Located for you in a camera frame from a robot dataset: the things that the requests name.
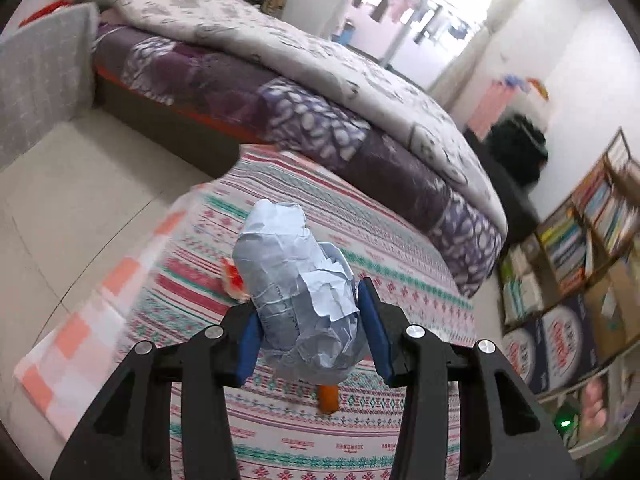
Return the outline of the lower Ganten water carton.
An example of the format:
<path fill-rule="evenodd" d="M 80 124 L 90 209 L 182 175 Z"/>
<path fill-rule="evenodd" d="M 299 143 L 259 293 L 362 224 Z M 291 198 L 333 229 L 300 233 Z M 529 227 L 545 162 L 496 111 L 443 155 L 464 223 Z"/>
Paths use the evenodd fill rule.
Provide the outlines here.
<path fill-rule="evenodd" d="M 544 326 L 540 318 L 530 320 L 502 338 L 504 354 L 533 394 L 549 390 L 549 370 Z"/>

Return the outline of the ganten water carton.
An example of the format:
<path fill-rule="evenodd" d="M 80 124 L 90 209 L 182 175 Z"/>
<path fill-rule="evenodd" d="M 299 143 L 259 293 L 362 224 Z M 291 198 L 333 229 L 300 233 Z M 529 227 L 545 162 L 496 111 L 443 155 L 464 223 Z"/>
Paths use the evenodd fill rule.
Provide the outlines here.
<path fill-rule="evenodd" d="M 557 304 L 542 317 L 549 391 L 576 384 L 599 366 L 590 314 L 583 294 Z"/>
<path fill-rule="evenodd" d="M 549 370 L 544 326 L 540 318 L 530 320 L 502 338 L 504 354 L 533 394 L 549 390 Z"/>

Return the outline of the wooden bookshelf with books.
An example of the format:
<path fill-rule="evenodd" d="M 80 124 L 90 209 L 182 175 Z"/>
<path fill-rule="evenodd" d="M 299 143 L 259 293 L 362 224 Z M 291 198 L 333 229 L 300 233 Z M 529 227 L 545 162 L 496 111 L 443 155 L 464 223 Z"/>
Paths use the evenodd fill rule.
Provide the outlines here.
<path fill-rule="evenodd" d="M 561 205 L 499 260 L 503 329 L 583 292 L 639 232 L 639 162 L 623 130 Z"/>

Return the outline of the black storage bench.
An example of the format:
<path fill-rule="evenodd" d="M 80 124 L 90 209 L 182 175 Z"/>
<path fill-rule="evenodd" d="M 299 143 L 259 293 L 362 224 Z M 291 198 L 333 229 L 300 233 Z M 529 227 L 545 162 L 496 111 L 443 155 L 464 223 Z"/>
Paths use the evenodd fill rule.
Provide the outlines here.
<path fill-rule="evenodd" d="M 513 244 L 521 243 L 538 226 L 539 217 L 534 205 L 529 200 L 528 194 L 511 178 L 503 166 L 495 161 L 488 148 L 478 140 L 469 127 L 464 129 L 463 135 L 488 174 L 506 214 L 508 235 L 504 248 L 508 249 Z"/>

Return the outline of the patterned striped tablecloth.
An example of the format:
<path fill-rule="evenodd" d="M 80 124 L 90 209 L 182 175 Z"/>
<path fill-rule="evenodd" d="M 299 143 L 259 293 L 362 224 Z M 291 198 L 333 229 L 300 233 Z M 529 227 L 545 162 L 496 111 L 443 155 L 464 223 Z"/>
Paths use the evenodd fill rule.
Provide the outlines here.
<path fill-rule="evenodd" d="M 14 374 L 66 438 L 136 342 L 180 344 L 254 299 L 262 352 L 226 391 L 241 476 L 386 479 L 405 393 L 370 358 L 364 278 L 411 323 L 474 342 L 473 308 L 426 237 L 314 162 L 250 145 L 178 198 Z"/>

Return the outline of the white cat print duvet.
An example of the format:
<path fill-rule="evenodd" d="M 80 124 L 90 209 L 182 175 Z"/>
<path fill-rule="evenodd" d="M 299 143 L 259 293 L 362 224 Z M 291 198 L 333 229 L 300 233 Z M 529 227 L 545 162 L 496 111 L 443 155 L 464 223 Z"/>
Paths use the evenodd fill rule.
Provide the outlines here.
<path fill-rule="evenodd" d="M 427 94 L 336 42 L 242 0 L 106 0 L 129 25 L 257 62 L 394 138 L 482 212 L 508 222 L 494 186 L 451 117 Z"/>

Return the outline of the pink checked cloth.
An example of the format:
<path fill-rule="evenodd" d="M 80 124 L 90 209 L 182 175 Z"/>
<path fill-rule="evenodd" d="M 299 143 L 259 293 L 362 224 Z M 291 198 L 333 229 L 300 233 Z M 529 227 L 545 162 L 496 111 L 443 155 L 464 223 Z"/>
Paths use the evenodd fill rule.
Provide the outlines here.
<path fill-rule="evenodd" d="M 483 141 L 491 127 L 498 122 L 509 102 L 518 91 L 503 80 L 494 80 L 480 99 L 466 125 L 478 140 Z"/>

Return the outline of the red torn noodle cup piece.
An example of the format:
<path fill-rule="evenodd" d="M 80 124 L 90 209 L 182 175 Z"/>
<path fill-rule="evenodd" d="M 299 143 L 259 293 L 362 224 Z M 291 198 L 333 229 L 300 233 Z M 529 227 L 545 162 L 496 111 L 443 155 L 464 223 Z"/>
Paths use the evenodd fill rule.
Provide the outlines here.
<path fill-rule="evenodd" d="M 246 290 L 242 276 L 233 260 L 227 257 L 222 258 L 220 267 L 224 292 L 239 304 L 250 300 L 250 294 Z"/>

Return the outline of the beige curtain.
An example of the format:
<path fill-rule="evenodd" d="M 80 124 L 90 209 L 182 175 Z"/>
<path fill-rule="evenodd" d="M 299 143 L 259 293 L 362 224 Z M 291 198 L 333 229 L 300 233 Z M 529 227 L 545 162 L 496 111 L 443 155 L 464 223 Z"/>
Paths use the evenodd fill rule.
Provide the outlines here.
<path fill-rule="evenodd" d="M 503 29 L 521 2 L 522 0 L 492 0 L 480 30 L 427 89 L 427 94 L 443 110 L 449 112 L 454 106 L 471 80 L 490 40 Z"/>

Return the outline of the upper Ganten water carton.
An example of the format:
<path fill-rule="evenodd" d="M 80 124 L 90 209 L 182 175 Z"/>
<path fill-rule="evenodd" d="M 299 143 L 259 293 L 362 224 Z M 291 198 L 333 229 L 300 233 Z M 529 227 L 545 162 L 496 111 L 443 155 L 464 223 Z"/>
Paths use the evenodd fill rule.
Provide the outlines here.
<path fill-rule="evenodd" d="M 590 314 L 583 294 L 557 304 L 542 317 L 549 391 L 576 384 L 599 366 Z"/>

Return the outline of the black clothes pile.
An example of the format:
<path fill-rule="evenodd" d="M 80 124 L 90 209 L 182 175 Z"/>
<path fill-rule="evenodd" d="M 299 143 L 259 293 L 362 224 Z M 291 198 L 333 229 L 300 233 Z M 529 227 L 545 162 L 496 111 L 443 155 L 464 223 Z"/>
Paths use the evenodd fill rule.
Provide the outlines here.
<path fill-rule="evenodd" d="M 484 144 L 521 188 L 531 188 L 538 182 L 549 159 L 544 134 L 518 113 L 493 125 Z"/>

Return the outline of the grey quilted cushion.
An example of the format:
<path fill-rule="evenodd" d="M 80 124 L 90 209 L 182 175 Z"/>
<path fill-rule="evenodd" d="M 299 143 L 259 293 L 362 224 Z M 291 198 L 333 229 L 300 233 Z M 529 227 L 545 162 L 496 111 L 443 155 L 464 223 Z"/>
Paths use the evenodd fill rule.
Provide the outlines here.
<path fill-rule="evenodd" d="M 93 3 L 64 6 L 1 40 L 1 166 L 92 107 Z"/>

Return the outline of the brown cardboard box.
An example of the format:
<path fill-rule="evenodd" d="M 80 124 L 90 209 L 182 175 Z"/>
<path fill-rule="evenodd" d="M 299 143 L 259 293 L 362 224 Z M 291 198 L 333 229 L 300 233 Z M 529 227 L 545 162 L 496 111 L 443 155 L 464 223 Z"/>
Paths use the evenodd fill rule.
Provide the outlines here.
<path fill-rule="evenodd" d="M 603 365 L 639 339 L 639 278 L 620 258 L 585 293 L 598 362 Z"/>

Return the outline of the light blue paper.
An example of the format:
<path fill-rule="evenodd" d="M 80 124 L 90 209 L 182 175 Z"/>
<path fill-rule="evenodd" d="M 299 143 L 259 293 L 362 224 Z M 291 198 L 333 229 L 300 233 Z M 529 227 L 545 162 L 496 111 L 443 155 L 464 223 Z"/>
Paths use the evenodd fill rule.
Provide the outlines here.
<path fill-rule="evenodd" d="M 289 382 L 337 385 L 368 354 L 356 278 L 318 242 L 303 208 L 258 200 L 232 252 L 264 331 L 262 355 Z"/>

